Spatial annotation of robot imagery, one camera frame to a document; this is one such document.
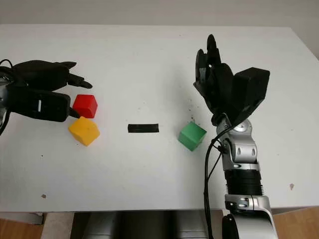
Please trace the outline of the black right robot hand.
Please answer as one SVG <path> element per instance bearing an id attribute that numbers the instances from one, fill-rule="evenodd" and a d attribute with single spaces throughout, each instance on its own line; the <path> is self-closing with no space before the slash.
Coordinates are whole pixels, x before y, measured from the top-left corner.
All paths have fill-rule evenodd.
<path id="1" fill-rule="evenodd" d="M 221 62 L 219 49 L 212 34 L 207 38 L 206 49 L 206 53 L 202 49 L 197 52 L 193 85 L 212 112 L 212 124 L 217 126 L 227 114 L 226 103 L 230 98 L 233 73 L 226 63 Z"/>

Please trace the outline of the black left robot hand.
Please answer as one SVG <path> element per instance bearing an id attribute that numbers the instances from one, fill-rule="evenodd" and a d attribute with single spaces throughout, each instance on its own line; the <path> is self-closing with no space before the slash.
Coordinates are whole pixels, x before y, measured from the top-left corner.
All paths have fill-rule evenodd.
<path id="1" fill-rule="evenodd" d="M 70 97 L 57 93 L 67 85 L 92 88 L 83 77 L 71 74 L 75 62 L 31 60 L 7 69 L 12 83 L 7 88 L 6 109 L 33 119 L 64 122 L 80 118 L 71 108 Z"/>

